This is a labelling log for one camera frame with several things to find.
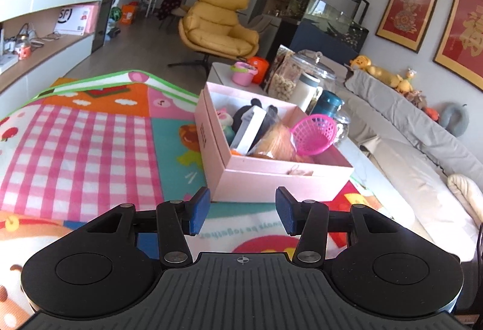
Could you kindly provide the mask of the pink plastic strainer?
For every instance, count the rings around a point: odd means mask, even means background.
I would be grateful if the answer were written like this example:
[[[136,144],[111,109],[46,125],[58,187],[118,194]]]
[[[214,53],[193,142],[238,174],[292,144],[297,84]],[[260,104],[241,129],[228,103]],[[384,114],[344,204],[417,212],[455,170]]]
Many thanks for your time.
[[[335,141],[337,124],[324,114],[313,114],[301,119],[291,128],[291,143],[300,156],[325,152]]]

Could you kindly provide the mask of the bagged sliced bread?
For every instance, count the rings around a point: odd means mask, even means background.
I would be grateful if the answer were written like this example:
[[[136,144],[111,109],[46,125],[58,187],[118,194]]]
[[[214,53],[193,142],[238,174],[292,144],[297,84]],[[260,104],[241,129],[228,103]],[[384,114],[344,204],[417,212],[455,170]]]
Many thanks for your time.
[[[282,122],[267,130],[248,153],[249,157],[290,162],[295,159],[296,150],[291,143],[291,131]]]

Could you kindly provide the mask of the pink doll toy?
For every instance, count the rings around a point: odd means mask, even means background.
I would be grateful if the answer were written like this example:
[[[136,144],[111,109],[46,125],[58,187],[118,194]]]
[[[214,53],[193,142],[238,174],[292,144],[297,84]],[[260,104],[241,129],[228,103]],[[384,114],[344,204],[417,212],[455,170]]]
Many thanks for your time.
[[[227,143],[231,144],[235,137],[235,131],[232,129],[233,118],[225,108],[218,109],[216,113],[222,127],[223,135],[225,136]]]

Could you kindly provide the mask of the pink gift box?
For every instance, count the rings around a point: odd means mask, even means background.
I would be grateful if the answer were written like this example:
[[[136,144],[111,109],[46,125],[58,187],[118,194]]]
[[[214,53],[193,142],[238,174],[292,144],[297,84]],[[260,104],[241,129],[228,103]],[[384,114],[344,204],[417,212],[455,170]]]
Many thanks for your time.
[[[215,202],[274,202],[277,187],[299,200],[330,202],[354,172],[344,155],[331,146],[315,163],[294,163],[234,155],[217,116],[219,109],[235,114],[252,99],[277,107],[282,123],[293,127],[305,114],[296,105],[246,90],[206,82],[195,110],[200,154],[206,182]]]

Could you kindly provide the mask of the small glass seed jar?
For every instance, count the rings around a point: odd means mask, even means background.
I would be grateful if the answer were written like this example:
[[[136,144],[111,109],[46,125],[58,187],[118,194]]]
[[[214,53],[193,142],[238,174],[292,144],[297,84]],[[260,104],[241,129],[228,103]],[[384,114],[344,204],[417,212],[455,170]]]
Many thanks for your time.
[[[337,134],[336,134],[336,138],[333,142],[333,145],[338,147],[339,144],[349,134],[349,131],[350,131],[350,116],[347,113],[345,113],[345,111],[341,110],[334,115],[333,120],[336,122],[336,125],[337,125]]]

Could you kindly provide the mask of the beige sofa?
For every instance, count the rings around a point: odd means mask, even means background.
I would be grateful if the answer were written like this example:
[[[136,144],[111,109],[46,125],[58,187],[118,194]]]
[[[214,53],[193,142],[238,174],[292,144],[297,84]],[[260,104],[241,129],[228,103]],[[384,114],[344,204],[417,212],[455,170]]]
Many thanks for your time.
[[[482,163],[399,92],[362,70],[337,79],[349,138],[405,200],[395,219],[463,262],[482,224]]]

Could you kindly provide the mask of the black plush toy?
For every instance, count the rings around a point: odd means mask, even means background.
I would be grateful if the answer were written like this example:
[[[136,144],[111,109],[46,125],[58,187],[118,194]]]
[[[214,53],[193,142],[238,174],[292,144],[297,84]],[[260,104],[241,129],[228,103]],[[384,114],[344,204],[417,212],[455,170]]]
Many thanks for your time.
[[[269,129],[279,121],[278,108],[270,104],[266,109],[257,98],[241,107],[233,117],[232,130],[235,134],[230,149],[242,156],[260,142]]]

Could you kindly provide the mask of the teal thermos bottle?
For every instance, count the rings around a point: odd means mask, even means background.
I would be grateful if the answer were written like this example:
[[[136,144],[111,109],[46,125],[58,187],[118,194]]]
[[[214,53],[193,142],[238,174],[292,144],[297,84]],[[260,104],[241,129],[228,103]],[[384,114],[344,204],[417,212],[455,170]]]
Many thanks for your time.
[[[324,90],[310,114],[323,114],[333,118],[344,104],[345,102],[343,99],[341,99],[335,93],[329,90]]]

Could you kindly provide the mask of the colourful play mat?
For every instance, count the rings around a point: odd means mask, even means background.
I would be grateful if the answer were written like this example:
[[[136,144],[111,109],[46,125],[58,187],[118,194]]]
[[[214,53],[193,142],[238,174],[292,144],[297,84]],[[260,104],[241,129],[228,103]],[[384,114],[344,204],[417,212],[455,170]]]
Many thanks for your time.
[[[137,71],[89,80],[58,79],[9,116],[1,113],[1,329],[33,314],[21,289],[24,263],[37,251],[105,211],[131,202],[155,210],[189,200],[206,185],[198,147],[198,96]],[[199,252],[286,252],[289,237],[274,194],[242,199],[240,169],[200,231]]]

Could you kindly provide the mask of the white thermos bottle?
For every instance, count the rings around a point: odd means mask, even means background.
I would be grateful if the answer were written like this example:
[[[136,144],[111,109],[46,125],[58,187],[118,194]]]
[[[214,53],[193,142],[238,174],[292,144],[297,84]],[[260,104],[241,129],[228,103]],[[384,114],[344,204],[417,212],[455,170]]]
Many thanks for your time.
[[[291,93],[289,102],[296,104],[302,111],[306,111],[317,91],[320,79],[311,74],[302,72],[299,80]]]

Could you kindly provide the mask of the large glass nut jar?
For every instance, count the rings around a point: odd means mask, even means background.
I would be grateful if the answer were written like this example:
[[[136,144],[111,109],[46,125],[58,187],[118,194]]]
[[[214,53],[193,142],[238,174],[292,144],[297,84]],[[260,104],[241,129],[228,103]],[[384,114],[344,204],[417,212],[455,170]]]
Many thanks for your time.
[[[309,74],[319,80],[315,97],[318,98],[325,89],[333,90],[336,74],[322,62],[322,53],[302,50],[295,53],[286,50],[280,53],[270,69],[269,79],[265,87],[267,94],[275,99],[289,101],[302,74]]]

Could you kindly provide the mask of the pink toy bucket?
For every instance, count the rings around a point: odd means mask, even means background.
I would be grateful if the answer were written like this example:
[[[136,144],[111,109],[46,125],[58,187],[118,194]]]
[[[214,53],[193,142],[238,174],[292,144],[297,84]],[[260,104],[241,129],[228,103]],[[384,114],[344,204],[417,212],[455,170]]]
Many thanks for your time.
[[[239,86],[248,87],[252,84],[254,76],[258,74],[258,69],[246,62],[236,62],[230,67],[232,71],[232,81]]]

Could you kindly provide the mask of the orange container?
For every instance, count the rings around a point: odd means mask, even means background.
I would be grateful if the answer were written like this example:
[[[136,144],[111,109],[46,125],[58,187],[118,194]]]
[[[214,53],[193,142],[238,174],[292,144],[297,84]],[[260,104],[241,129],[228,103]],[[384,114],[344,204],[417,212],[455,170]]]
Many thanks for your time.
[[[247,63],[257,69],[257,74],[252,78],[252,82],[260,85],[269,69],[269,62],[264,58],[253,56],[247,60]]]

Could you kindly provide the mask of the yellow duck plush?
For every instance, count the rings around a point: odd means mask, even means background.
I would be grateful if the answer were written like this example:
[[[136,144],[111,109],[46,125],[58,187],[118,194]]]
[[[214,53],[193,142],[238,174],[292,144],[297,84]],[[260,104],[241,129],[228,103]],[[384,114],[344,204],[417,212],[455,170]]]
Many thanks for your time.
[[[372,61],[367,56],[359,55],[355,57],[350,61],[350,68],[352,70],[361,69],[393,89],[397,88],[399,83],[403,80],[398,74],[392,74],[384,68],[373,65]]]

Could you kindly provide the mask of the grey neck pillow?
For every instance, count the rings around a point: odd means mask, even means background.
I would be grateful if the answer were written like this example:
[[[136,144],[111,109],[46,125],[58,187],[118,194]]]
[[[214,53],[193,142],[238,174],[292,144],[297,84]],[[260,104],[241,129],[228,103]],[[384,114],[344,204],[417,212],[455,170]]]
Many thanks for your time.
[[[466,104],[447,104],[440,113],[439,124],[455,137],[462,136],[469,126]]]

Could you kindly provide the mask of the yellow lounge chair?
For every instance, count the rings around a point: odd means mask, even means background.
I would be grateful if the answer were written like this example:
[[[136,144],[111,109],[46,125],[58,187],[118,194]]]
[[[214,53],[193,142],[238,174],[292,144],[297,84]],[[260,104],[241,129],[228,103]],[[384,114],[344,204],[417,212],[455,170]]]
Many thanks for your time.
[[[212,56],[245,61],[259,50],[260,35],[240,23],[238,12],[250,0],[196,0],[178,22],[178,34],[185,46],[203,54],[201,60],[169,64],[169,68],[200,66],[210,73]]]

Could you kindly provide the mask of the fish tank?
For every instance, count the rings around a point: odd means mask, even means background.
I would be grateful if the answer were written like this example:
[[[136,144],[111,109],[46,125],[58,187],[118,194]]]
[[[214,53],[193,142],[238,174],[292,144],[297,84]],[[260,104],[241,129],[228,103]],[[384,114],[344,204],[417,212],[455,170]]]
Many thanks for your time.
[[[363,48],[368,29],[362,22],[368,12],[368,0],[351,0],[352,15],[345,15],[323,0],[309,0],[291,40],[292,51],[318,51],[330,60],[345,65]]]

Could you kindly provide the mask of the orange shopping bag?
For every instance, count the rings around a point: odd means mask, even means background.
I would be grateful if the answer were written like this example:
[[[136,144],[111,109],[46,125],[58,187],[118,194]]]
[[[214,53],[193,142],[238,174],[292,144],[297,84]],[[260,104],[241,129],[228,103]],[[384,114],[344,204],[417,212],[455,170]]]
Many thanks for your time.
[[[136,17],[138,10],[138,3],[137,2],[130,2],[129,4],[124,4],[121,8],[121,24],[129,25],[131,24]]]

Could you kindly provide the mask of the white SF parcel box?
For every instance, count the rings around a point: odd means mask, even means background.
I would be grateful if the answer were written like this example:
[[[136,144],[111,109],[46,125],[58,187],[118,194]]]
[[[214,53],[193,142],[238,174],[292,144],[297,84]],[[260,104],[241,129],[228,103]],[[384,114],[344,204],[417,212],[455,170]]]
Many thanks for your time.
[[[61,8],[54,31],[74,36],[93,33],[96,28],[98,11],[97,3],[64,6]]]

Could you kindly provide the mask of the red framed picture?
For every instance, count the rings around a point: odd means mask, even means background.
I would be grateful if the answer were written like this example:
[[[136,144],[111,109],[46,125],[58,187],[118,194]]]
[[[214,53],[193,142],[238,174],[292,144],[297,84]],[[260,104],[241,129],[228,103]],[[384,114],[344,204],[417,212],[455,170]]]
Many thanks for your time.
[[[433,61],[482,89],[482,0],[453,0]]]
[[[389,0],[376,36],[418,53],[437,0]]]

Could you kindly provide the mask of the white router box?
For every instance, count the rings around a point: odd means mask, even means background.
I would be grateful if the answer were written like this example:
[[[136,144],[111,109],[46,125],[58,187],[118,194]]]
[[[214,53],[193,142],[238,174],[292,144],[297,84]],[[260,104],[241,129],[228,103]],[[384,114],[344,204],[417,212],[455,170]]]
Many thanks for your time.
[[[19,57],[17,54],[7,53],[4,55],[0,55],[0,74],[6,72],[10,69],[13,65],[16,65],[19,61]]]

